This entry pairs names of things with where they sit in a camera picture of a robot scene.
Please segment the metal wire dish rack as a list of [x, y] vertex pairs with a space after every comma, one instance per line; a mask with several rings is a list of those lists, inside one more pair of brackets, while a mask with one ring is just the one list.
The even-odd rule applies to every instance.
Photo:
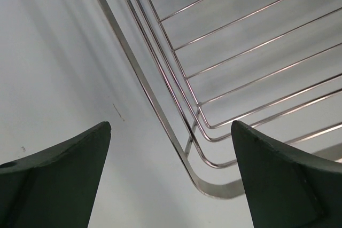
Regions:
[[192, 184], [244, 193], [231, 124], [341, 161], [341, 0], [122, 0], [147, 54], [97, 0]]

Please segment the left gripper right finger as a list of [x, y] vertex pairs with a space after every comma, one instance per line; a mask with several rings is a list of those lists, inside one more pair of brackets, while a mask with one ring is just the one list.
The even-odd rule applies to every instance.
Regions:
[[231, 135], [254, 227], [341, 227], [341, 163], [241, 121]]

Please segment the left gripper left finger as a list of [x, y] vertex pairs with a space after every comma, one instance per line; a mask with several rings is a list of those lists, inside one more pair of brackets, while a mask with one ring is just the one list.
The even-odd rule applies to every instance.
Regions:
[[1, 164], [1, 227], [88, 227], [110, 141], [104, 121]]

